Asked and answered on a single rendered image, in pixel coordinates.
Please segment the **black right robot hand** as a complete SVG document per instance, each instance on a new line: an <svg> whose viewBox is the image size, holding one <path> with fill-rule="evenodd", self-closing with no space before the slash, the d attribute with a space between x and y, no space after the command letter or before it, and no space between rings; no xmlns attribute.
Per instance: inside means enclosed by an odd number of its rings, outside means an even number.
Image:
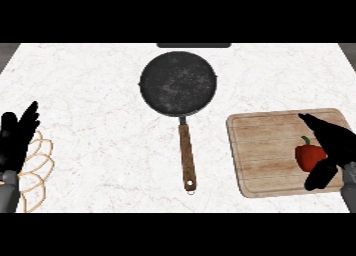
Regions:
<svg viewBox="0 0 356 256"><path fill-rule="evenodd" d="M356 183L356 134L343 126L319 119L312 114L299 114L313 131L328 157L321 160L306 179L305 188L325 189L343 168L344 182Z"/></svg>

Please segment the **dark grey appliance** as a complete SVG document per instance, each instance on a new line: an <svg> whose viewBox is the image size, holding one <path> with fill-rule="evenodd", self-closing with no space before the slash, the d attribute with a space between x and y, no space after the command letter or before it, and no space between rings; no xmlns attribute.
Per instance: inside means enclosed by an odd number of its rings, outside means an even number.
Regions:
<svg viewBox="0 0 356 256"><path fill-rule="evenodd" d="M160 48L229 48L232 43L157 43Z"/></svg>

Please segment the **red bell pepper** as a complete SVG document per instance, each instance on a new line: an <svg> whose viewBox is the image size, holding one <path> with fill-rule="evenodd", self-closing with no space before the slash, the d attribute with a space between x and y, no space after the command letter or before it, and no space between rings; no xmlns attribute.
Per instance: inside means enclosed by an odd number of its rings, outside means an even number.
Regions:
<svg viewBox="0 0 356 256"><path fill-rule="evenodd" d="M327 158L325 150L313 145L308 136L302 137L305 144L296 147L296 161L305 172L311 172L321 160Z"/></svg>

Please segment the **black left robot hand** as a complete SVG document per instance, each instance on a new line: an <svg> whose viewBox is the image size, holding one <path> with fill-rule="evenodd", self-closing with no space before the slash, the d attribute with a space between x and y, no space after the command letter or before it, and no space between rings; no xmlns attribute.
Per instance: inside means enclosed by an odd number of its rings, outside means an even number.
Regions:
<svg viewBox="0 0 356 256"><path fill-rule="evenodd" d="M34 101L27 108L23 117L14 112L2 115L0 127L0 181L6 171L21 172L29 146L40 125L39 102Z"/></svg>

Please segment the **wooden cutting board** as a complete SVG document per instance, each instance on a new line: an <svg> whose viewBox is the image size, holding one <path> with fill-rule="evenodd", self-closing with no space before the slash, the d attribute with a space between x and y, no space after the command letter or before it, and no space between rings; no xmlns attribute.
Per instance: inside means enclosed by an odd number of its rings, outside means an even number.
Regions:
<svg viewBox="0 0 356 256"><path fill-rule="evenodd" d="M300 113L311 113L350 128L336 108L243 113L228 117L238 185L247 198L339 192L343 187L343 171L339 171L325 189L305 189L309 173L299 166L296 148L305 145L303 136L311 139L312 145L319 146L319 142L299 117Z"/></svg>

